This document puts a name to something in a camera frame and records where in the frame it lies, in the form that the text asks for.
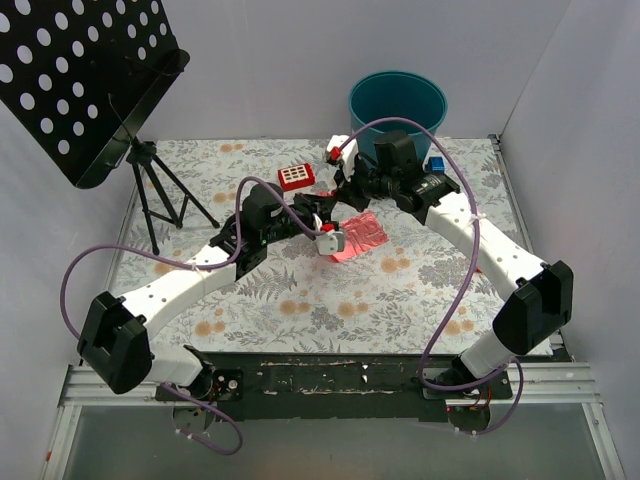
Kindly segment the red plastic trash bag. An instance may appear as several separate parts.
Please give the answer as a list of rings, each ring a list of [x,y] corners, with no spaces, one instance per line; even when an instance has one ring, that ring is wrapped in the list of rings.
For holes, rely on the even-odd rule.
[[[382,225],[370,210],[341,221],[340,228],[345,234],[345,248],[330,256],[336,263],[346,262],[389,241]]]

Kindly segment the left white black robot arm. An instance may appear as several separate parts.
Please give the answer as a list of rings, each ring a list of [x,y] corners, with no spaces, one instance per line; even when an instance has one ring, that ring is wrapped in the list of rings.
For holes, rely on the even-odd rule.
[[[274,184],[256,183],[220,232],[185,266],[116,297],[103,292],[92,301],[77,345],[81,358],[115,394],[143,382],[179,387],[193,400],[208,396],[215,368],[192,346],[158,346],[152,339],[192,305],[230,286],[259,266],[269,245],[306,235],[322,255],[344,245],[331,218],[332,196],[298,193],[286,203]]]

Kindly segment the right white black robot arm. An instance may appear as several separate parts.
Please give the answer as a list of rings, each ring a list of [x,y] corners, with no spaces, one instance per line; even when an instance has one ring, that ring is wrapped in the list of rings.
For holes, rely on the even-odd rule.
[[[489,376],[517,356],[527,355],[569,322],[574,274],[557,261],[549,264],[522,249],[488,219],[435,158],[421,160],[402,130],[374,141],[375,154],[359,151],[347,136],[332,137],[326,159],[338,166],[336,196],[358,211],[372,199],[389,198],[403,212],[448,240],[491,282],[504,304],[491,329],[456,356],[435,378],[435,391],[475,397]]]

